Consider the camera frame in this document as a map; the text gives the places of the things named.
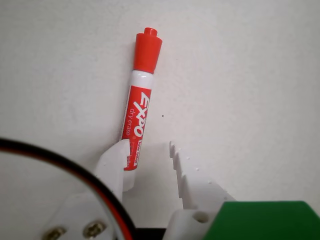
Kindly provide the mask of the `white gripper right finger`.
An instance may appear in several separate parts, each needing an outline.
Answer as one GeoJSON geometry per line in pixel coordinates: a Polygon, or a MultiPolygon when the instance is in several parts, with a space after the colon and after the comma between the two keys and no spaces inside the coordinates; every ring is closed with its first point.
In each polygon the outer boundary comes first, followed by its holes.
{"type": "Polygon", "coordinates": [[[176,171],[178,196],[182,199],[183,209],[172,214],[163,239],[202,240],[224,202],[235,198],[174,141],[169,143],[169,157],[176,171]]]}

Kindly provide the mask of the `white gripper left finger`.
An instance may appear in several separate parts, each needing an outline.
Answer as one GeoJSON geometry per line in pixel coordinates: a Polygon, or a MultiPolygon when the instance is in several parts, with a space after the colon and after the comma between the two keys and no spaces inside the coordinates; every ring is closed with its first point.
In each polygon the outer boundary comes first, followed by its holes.
{"type": "MultiPolygon", "coordinates": [[[[130,153],[128,140],[121,140],[100,157],[93,175],[122,202],[124,167],[130,153]]],[[[40,240],[115,240],[115,227],[105,206],[90,190],[70,195],[38,234],[40,240]]]]}

